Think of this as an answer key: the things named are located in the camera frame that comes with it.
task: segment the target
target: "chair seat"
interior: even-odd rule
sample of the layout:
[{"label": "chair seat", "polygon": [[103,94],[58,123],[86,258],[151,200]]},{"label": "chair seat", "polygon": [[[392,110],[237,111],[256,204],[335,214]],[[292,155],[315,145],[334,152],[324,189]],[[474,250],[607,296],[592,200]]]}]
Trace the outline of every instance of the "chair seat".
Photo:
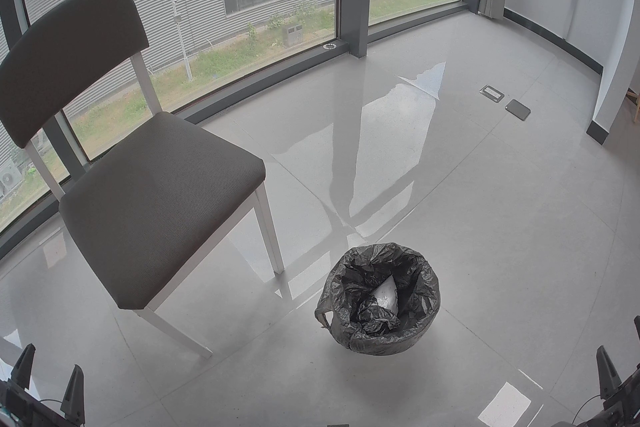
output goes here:
[{"label": "chair seat", "polygon": [[123,309],[143,309],[264,181],[264,163],[160,112],[60,201],[95,274]]}]

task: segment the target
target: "chair backrest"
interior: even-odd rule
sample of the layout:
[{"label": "chair backrest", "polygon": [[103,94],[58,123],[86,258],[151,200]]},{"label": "chair backrest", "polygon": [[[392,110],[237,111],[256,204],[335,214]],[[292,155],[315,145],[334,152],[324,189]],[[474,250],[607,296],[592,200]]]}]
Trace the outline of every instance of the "chair backrest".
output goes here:
[{"label": "chair backrest", "polygon": [[0,64],[0,121],[25,148],[48,119],[148,46],[133,0],[65,0],[32,24]]}]

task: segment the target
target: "metal plate on floor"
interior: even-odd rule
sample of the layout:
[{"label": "metal plate on floor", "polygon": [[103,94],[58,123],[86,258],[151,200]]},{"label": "metal plate on floor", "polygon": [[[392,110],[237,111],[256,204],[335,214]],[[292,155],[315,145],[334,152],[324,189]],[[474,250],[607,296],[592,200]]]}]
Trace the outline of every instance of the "metal plate on floor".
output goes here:
[{"label": "metal plate on floor", "polygon": [[480,89],[480,94],[489,98],[492,102],[499,103],[504,98],[504,94],[500,93],[498,89],[491,86],[484,86]]},{"label": "metal plate on floor", "polygon": [[525,107],[517,100],[511,100],[509,103],[507,103],[507,106],[504,109],[516,116],[516,118],[522,119],[522,121],[527,119],[529,114],[531,114],[531,109],[529,107]]}]

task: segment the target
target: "dark gray chair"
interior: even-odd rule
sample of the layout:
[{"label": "dark gray chair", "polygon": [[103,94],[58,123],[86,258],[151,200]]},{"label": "dark gray chair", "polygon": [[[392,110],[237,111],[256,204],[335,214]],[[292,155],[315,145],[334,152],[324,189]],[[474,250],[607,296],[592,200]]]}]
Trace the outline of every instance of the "dark gray chair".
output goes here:
[{"label": "dark gray chair", "polygon": [[[253,208],[273,271],[284,271],[258,157],[163,112],[141,50],[133,0],[66,0],[37,20],[0,64],[2,121],[60,201],[76,245],[116,304],[189,346],[211,351],[156,308]],[[65,194],[31,138],[127,58],[152,118]]]}]

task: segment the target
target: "trash can handle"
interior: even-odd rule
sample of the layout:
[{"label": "trash can handle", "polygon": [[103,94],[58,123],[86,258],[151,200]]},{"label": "trash can handle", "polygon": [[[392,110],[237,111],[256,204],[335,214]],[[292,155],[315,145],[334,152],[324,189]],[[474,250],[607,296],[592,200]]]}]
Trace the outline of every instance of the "trash can handle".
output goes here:
[{"label": "trash can handle", "polygon": [[324,327],[325,329],[329,329],[329,322],[326,320],[326,315],[324,314],[324,312],[316,311],[316,319],[322,324],[322,327]]}]

